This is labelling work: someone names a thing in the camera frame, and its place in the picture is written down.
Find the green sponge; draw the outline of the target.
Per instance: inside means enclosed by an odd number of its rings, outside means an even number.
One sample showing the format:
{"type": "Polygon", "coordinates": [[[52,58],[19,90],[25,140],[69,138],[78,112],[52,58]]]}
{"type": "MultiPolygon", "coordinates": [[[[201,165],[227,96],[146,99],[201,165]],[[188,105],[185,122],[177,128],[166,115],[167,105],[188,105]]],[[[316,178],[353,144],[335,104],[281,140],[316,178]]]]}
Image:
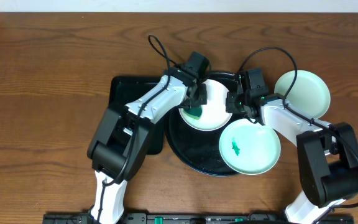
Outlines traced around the green sponge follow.
{"type": "Polygon", "coordinates": [[[183,112],[193,118],[193,119],[200,119],[202,113],[203,113],[203,109],[202,107],[191,107],[191,108],[185,108],[183,110],[183,112]]]}

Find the white plate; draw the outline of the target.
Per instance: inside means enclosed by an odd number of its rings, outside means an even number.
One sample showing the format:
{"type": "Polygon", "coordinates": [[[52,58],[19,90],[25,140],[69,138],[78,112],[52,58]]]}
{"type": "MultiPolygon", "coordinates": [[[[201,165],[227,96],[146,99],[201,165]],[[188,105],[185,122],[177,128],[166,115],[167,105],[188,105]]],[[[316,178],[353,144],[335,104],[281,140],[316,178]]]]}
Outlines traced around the white plate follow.
{"type": "Polygon", "coordinates": [[[200,131],[214,131],[223,127],[230,119],[232,114],[226,112],[226,96],[228,89],[220,82],[215,80],[206,80],[207,104],[202,105],[203,113],[200,119],[193,119],[187,116],[180,108],[180,116],[186,124],[200,131]]]}

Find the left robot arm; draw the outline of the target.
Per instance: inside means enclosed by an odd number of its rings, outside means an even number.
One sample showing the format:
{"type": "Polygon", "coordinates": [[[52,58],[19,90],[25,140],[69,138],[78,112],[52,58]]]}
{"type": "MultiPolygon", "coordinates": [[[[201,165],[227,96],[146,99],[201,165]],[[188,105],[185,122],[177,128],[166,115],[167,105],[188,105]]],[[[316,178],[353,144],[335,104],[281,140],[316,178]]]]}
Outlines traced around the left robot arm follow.
{"type": "Polygon", "coordinates": [[[89,144],[87,156],[97,179],[94,223],[117,223],[124,213],[128,181],[140,169],[155,125],[177,106],[206,104],[209,72],[187,65],[163,71],[159,82],[137,100],[106,108],[89,144]]]}

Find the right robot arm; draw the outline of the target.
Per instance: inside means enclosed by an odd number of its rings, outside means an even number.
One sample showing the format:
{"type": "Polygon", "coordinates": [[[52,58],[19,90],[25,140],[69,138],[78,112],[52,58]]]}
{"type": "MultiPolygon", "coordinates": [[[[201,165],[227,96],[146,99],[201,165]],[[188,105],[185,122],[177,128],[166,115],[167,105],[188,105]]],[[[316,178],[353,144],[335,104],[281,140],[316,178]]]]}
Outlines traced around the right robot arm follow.
{"type": "Polygon", "coordinates": [[[285,209],[287,222],[321,223],[337,208],[358,207],[358,142],[350,124],[314,119],[278,93],[229,92],[226,110],[296,146],[302,191],[285,209]]]}

